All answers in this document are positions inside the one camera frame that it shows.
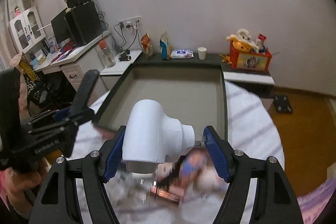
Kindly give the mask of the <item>person's left hand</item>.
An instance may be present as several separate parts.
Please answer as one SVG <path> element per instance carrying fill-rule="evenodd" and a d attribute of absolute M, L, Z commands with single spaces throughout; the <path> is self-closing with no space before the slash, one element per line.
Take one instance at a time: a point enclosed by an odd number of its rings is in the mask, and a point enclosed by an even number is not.
<path fill-rule="evenodd" d="M 11 167 L 4 171 L 2 185 L 6 192 L 8 204 L 11 205 L 14 212 L 25 221 L 30 219 L 33 209 L 33 206 L 25 196 L 25 192 L 35 187 L 40 189 L 49 169 L 49 163 L 43 157 L 39 160 L 39 168 L 37 171 L 19 173 Z"/>

